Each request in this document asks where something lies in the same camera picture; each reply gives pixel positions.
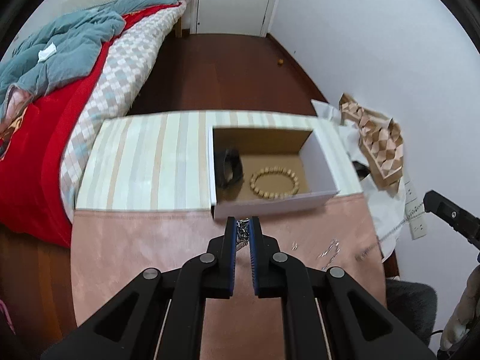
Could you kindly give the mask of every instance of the bead bracelet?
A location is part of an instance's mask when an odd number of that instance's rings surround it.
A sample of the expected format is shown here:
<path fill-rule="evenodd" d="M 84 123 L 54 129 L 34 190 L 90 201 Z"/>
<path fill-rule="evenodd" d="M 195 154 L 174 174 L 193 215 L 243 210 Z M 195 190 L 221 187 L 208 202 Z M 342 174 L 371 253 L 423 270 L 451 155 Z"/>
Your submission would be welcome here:
<path fill-rule="evenodd" d="M 284 175 L 287 176 L 290 180 L 292 180 L 294 187 L 291 191 L 285 193 L 274 193 L 274 192 L 267 192 L 262 191 L 260 188 L 255 186 L 257 179 L 264 175 Z M 281 166 L 275 167 L 266 167 L 260 169 L 257 173 L 254 173 L 250 179 L 250 189 L 253 193 L 257 194 L 261 198 L 264 199 L 283 199 L 292 195 L 296 195 L 299 191 L 299 178 L 295 174 L 294 171 L 291 169 L 283 168 Z"/>

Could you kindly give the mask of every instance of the watch band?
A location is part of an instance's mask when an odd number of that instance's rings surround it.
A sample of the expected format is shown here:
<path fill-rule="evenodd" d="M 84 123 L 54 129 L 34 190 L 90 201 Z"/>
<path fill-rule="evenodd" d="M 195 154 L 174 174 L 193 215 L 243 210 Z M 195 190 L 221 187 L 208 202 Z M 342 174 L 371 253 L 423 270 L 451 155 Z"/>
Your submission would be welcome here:
<path fill-rule="evenodd" d="M 227 179 L 226 164 L 230 164 L 232 177 Z M 223 190 L 243 180 L 243 167 L 237 149 L 214 152 L 215 185 Z"/>

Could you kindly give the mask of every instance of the power strip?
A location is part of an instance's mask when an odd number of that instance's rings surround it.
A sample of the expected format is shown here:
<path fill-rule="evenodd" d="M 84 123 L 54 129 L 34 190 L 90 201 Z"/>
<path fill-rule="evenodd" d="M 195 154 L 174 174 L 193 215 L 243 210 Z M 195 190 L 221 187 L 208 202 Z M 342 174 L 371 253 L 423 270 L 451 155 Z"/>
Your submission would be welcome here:
<path fill-rule="evenodd" d="M 425 209 L 422 199 L 417 197 L 417 192 L 405 167 L 403 168 L 403 181 L 405 183 L 406 194 L 405 215 L 407 221 L 409 221 L 412 239 L 417 239 L 427 234 L 427 225 L 423 217 Z"/>

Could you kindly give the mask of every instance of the wooden bed leg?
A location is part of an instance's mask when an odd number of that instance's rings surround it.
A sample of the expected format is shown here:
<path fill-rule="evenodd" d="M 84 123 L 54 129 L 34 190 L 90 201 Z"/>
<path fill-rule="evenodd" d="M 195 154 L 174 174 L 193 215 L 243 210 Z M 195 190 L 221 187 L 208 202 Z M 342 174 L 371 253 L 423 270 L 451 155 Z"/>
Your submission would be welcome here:
<path fill-rule="evenodd" d="M 182 37 L 182 17 L 181 16 L 175 23 L 174 29 L 175 29 L 175 38 L 181 38 Z"/>

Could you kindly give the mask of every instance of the checkered mattress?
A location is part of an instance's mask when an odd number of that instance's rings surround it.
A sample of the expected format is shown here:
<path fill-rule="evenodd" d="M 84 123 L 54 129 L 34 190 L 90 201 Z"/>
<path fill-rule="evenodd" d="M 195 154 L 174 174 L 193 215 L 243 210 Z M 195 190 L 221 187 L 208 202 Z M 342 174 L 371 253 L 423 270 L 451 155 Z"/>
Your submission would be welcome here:
<path fill-rule="evenodd" d="M 124 116 L 147 80 L 165 36 L 185 12 L 186 3 L 162 9 L 126 30 L 109 54 L 73 129 L 60 166 L 60 194 L 70 221 L 88 157 L 106 119 Z"/>

